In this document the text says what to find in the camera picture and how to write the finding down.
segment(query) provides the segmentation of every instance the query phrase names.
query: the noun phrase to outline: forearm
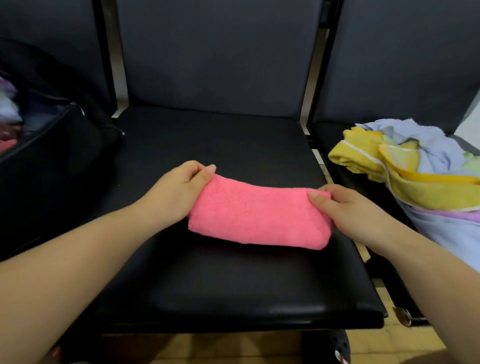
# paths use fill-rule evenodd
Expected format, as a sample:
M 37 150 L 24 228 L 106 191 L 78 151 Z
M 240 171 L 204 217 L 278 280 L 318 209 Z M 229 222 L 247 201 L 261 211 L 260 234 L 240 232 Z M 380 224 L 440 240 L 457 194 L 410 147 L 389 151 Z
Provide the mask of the forearm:
M 37 362 L 154 233 L 130 206 L 0 263 L 0 362 Z
M 382 252 L 425 317 L 461 363 L 480 358 L 480 274 L 408 229 Z

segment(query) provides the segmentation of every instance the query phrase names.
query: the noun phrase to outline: white wall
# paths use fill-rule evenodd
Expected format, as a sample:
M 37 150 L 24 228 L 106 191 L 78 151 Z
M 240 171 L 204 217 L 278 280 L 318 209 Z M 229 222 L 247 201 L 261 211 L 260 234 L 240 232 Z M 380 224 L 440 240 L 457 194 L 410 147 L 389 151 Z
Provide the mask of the white wall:
M 455 131 L 455 135 L 480 149 L 480 91 L 466 113 L 467 117 Z

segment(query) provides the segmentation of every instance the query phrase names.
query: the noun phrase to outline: yellow towel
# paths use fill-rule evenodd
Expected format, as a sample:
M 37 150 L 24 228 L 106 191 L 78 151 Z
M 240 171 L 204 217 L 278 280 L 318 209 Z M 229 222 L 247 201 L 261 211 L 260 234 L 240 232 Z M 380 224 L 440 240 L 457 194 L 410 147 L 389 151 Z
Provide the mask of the yellow towel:
M 353 127 L 328 154 L 329 159 L 354 173 L 384 182 L 399 200 L 432 210 L 480 209 L 480 178 L 417 172 L 418 142 L 396 146 L 381 132 Z

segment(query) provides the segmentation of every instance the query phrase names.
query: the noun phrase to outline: row of chairs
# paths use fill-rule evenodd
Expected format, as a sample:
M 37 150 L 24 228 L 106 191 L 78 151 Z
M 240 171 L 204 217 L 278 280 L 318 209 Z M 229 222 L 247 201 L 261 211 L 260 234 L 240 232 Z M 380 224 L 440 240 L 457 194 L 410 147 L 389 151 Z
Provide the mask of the row of chairs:
M 114 180 L 88 218 L 132 203 L 189 159 L 257 185 L 325 183 L 298 123 L 322 0 L 116 0 L 116 6 L 130 106 L 117 120 L 125 140 Z M 344 129 L 382 117 L 413 117 L 453 133 L 480 87 L 480 3 L 328 6 L 310 146 L 335 182 L 409 223 L 382 185 L 325 156 Z M 116 110 L 100 0 L 4 0 L 0 36 L 76 68 Z M 371 276 L 384 279 L 407 323 L 426 323 L 393 267 L 374 253 L 365 266 L 339 232 L 317 252 L 219 241 L 181 222 L 133 255 L 92 312 L 106 333 L 380 328 L 386 310 Z

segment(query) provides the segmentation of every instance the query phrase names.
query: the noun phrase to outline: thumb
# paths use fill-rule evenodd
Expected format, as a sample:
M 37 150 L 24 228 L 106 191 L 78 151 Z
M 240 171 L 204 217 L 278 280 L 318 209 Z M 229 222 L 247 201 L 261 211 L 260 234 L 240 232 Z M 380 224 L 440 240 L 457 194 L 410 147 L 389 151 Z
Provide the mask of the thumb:
M 338 209 L 338 202 L 330 200 L 319 194 L 317 191 L 309 190 L 307 192 L 308 199 L 310 202 L 320 211 L 326 213 L 328 216 L 333 218 L 333 215 Z
M 192 190 L 200 194 L 205 186 L 212 180 L 213 175 L 215 174 L 216 166 L 211 164 L 208 167 L 205 167 L 200 172 L 195 174 L 195 176 L 188 182 L 188 185 Z

